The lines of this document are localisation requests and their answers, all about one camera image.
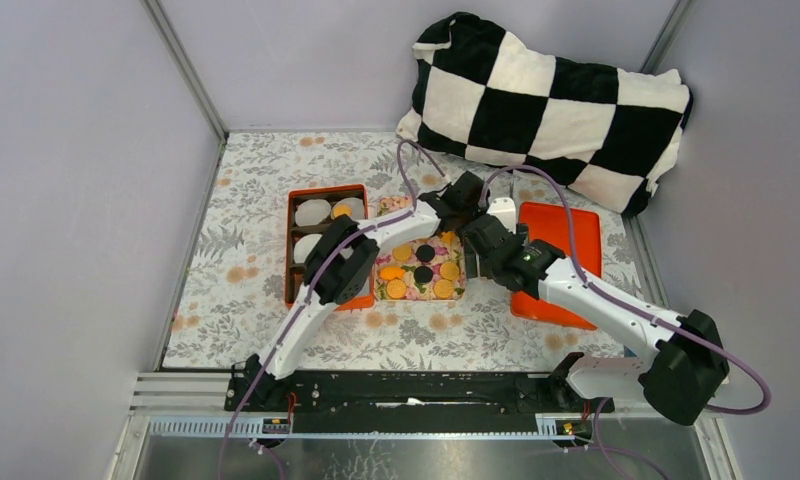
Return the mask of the floral cookie tray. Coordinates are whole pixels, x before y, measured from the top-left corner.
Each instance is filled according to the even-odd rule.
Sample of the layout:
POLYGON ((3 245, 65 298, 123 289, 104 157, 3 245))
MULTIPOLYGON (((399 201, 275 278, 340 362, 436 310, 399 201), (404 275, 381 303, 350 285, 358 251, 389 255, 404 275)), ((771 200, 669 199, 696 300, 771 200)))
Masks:
POLYGON ((466 268, 464 266, 464 247, 457 235, 456 239, 453 241, 453 244, 451 246, 445 246, 440 240, 441 234, 436 234, 432 237, 416 239, 405 243, 405 244, 410 244, 413 248, 413 254, 411 258, 405 263, 398 262, 392 257, 392 251, 396 247, 381 253, 377 257, 374 266, 375 298, 379 301, 456 301, 462 298, 466 290, 466 268), (422 244, 429 244, 433 246, 436 251, 436 256, 431 263, 422 264, 415 257, 416 249, 422 244), (458 280, 452 281, 454 283, 454 288, 455 288, 455 293, 453 297, 450 299, 442 300, 435 297, 433 293, 433 284, 438 280, 442 279, 441 276, 439 275, 439 267, 446 261, 455 262, 461 269, 461 276, 458 280), (418 266, 422 265, 430 267, 434 273, 432 281, 425 285, 416 284, 413 278, 413 271, 418 266), (388 282, 385 282, 379 278, 379 270, 386 266, 399 266, 406 271, 402 280, 405 282, 408 289, 406 296, 403 299, 394 300, 386 295, 386 284, 388 282))

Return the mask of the round swirl butter cookie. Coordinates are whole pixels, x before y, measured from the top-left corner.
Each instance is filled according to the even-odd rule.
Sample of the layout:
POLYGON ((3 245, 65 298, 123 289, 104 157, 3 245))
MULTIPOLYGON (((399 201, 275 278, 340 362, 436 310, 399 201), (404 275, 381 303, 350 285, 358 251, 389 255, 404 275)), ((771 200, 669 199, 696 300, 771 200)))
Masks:
POLYGON ((352 216, 352 208, 350 205, 338 203, 333 206, 331 217, 337 219, 341 216, 352 216))

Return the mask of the orange compartment cookie box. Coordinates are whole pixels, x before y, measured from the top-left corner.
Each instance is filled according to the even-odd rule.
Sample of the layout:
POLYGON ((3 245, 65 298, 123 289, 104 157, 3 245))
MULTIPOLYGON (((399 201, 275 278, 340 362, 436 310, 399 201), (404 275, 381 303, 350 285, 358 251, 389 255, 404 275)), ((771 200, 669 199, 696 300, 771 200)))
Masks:
POLYGON ((284 267, 284 303, 291 307, 305 276, 307 249, 328 229, 333 208, 344 205, 354 220, 369 217, 368 195, 362 184, 292 190, 288 194, 284 267))

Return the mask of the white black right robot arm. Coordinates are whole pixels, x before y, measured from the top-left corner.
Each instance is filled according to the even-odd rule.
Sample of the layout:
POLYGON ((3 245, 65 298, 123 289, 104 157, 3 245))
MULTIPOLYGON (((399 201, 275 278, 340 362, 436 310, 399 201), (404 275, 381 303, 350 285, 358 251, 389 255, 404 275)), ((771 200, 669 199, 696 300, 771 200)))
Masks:
POLYGON ((560 248, 527 241, 489 214, 460 235, 497 284, 578 315, 639 358, 625 366, 582 357, 549 386, 559 410, 573 412, 588 398, 631 397, 690 426, 727 377, 729 362, 709 315, 699 310, 683 315, 642 302, 587 273, 560 248))

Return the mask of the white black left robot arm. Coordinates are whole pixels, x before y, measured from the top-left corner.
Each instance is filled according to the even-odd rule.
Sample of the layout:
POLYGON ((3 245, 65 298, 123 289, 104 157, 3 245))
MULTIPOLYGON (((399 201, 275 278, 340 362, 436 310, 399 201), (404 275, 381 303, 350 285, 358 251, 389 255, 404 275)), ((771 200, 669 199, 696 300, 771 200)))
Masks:
POLYGON ((405 208, 367 220, 341 216, 329 225, 306 260, 299 293, 270 343, 245 364, 253 379, 248 398, 264 411, 285 401, 282 379, 297 369, 308 341, 325 319, 358 296, 377 257, 413 240, 456 232, 481 215, 484 181, 471 172, 440 191, 419 195, 405 208))

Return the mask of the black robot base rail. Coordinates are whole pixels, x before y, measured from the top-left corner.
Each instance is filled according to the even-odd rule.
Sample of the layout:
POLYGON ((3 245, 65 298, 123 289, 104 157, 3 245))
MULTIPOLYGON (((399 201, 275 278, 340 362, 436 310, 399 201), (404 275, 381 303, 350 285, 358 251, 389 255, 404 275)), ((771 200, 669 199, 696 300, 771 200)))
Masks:
POLYGON ((615 410, 557 374, 298 370, 251 387, 257 371, 232 369, 224 409, 280 413, 298 434, 525 434, 544 414, 615 410))

